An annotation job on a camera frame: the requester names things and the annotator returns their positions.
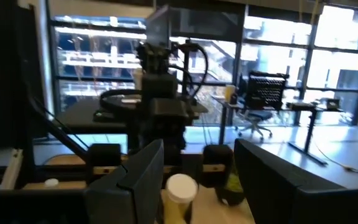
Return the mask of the yellow cup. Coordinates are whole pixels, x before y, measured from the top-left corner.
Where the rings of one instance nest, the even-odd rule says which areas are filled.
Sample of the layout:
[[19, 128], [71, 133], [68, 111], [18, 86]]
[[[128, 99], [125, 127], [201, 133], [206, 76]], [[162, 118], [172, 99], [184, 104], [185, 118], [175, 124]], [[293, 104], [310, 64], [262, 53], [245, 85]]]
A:
[[226, 85], [224, 89], [224, 100], [226, 103], [229, 103], [232, 95], [236, 92], [236, 87], [234, 85]]

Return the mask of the black mesh office chair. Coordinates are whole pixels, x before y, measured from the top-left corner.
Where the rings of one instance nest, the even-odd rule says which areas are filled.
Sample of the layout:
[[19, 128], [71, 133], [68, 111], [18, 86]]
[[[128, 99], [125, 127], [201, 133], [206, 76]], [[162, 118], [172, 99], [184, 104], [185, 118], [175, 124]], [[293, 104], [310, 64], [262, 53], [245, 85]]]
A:
[[259, 123], [271, 119], [273, 110], [279, 111], [282, 108], [283, 92], [288, 78], [289, 75], [284, 73], [258, 71], [251, 71], [246, 77], [239, 78], [236, 94], [243, 108], [236, 110], [236, 115], [249, 122], [249, 125], [242, 129], [235, 127], [239, 137], [247, 130], [258, 132], [261, 139], [264, 138], [263, 130], [268, 131], [272, 137], [272, 132]]

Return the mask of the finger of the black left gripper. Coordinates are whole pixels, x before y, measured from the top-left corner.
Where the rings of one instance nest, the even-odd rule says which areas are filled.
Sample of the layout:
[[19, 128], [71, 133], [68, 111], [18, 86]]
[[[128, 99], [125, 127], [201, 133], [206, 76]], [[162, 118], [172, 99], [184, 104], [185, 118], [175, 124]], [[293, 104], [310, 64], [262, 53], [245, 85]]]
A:
[[210, 144], [203, 149], [203, 185], [224, 187], [231, 173], [233, 151], [227, 145]]
[[121, 164], [121, 145], [97, 143], [87, 151], [87, 183], [112, 172]]

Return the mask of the yellow pill bottle white cap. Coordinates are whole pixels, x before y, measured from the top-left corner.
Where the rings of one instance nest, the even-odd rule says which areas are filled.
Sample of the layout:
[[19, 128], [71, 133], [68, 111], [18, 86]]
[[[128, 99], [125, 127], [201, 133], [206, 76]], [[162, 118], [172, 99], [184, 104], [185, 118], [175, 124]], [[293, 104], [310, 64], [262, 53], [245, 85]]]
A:
[[186, 174], [168, 178], [163, 196], [163, 224], [190, 224], [192, 203], [198, 193], [198, 184]]

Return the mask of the large window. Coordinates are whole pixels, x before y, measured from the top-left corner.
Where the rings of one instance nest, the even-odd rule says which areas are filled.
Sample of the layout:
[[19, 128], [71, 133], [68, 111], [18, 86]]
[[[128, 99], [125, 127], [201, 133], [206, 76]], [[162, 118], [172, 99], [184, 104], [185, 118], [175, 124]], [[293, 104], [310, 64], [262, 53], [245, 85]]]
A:
[[[199, 52], [172, 57], [189, 68], [194, 82], [206, 82], [197, 94], [207, 108], [198, 125], [220, 122], [222, 108], [213, 95], [251, 71], [287, 74], [285, 100], [339, 100], [341, 111], [319, 113], [318, 124], [358, 123], [358, 10], [324, 6], [313, 22], [254, 6], [241, 7], [240, 14], [180, 8], [171, 13], [171, 41], [190, 40], [208, 54], [207, 60]], [[134, 86], [144, 18], [71, 13], [55, 14], [50, 23], [57, 112], [104, 90]]]

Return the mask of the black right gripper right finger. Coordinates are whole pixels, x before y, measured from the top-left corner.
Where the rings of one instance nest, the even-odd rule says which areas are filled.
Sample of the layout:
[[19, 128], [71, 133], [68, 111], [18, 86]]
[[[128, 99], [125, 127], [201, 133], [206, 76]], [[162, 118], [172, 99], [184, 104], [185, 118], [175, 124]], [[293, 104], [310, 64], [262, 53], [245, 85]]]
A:
[[290, 224], [296, 187], [284, 175], [291, 167], [255, 144], [236, 139], [234, 163], [256, 224]]

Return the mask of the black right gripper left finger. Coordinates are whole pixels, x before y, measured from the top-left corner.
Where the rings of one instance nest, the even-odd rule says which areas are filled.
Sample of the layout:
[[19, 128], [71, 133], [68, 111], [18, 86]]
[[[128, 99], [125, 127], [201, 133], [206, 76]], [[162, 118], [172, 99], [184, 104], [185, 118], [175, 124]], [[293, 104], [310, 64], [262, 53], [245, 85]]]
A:
[[163, 141], [154, 140], [85, 192], [89, 224], [154, 224], [163, 180]]

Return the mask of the potted succulent plant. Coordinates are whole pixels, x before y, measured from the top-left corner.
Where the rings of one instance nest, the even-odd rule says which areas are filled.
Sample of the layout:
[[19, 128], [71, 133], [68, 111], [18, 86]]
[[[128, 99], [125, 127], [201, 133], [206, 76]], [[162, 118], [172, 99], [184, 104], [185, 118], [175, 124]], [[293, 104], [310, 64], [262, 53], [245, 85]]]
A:
[[215, 193], [221, 204], [234, 207], [245, 199], [238, 172], [233, 169], [224, 187], [216, 187]]

